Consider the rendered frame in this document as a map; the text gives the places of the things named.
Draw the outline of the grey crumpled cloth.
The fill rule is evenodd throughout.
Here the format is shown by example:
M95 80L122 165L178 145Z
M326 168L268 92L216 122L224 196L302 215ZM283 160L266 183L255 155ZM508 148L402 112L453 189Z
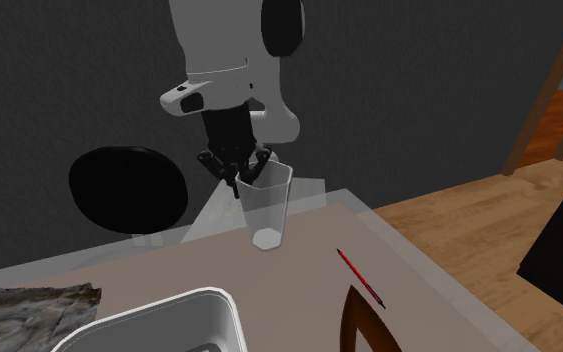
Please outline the grey crumpled cloth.
M0 288L0 352L50 352L96 318L102 290L90 283L64 288Z

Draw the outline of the clear drinking glass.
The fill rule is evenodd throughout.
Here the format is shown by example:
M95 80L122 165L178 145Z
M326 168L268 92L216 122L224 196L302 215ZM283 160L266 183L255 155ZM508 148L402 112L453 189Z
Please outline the clear drinking glass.
M245 223L252 243L267 251L282 244L293 168L268 160L251 183L235 178Z

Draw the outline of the wooden door frame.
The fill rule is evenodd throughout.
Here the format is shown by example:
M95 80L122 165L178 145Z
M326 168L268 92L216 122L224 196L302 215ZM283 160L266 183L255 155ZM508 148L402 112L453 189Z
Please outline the wooden door frame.
M501 174L505 176L512 175L517 169L517 165L524 156L525 150L542 120L544 113L551 103L551 99L558 89L563 79L563 45L559 54L553 63L553 66L545 80L538 97L536 98L530 113L514 143L514 146L504 163ZM563 161L563 137L553 152L553 158Z

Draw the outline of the black round object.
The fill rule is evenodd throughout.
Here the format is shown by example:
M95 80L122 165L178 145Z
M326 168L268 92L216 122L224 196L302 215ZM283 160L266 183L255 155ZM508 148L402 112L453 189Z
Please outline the black round object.
M68 183L88 220L122 234L169 229L189 201L178 166L162 153L138 146L106 146L83 154L72 163Z

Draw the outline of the brown wooden chair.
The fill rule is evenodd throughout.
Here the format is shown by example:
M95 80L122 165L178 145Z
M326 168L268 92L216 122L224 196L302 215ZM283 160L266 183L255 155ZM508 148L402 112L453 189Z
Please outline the brown wooden chair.
M376 311L354 286L350 286L341 316L340 352L356 352L358 332L363 335L372 352L402 352Z

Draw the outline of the red pen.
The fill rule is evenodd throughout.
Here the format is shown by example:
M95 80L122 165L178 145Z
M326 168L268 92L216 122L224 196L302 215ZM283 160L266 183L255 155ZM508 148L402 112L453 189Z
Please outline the red pen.
M379 297L377 292L369 285L369 283L365 280L365 278L360 274L360 272L356 269L356 267L352 264L352 262L347 258L347 256L339 249L336 248L338 255L342 258L342 260L346 263L349 269L353 272L353 274L357 277L357 279L361 282L361 284L365 287L365 289L369 292L369 294L373 297L378 305L380 305L383 309L386 309L383 300Z

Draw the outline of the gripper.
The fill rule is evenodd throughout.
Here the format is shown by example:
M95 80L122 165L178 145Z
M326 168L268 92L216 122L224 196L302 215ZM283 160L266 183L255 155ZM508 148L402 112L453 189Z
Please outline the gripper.
M256 146L248 104L227 109L206 110L201 113L208 137L207 149L197 160L218 180L223 180L239 199L235 182L237 167L240 180L248 185L260 176L272 155L272 149ZM253 151L256 161L249 161Z

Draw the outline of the white basin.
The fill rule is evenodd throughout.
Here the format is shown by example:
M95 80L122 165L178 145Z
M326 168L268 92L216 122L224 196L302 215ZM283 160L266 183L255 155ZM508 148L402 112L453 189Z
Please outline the white basin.
M50 352L248 352L237 306L203 287L76 329Z

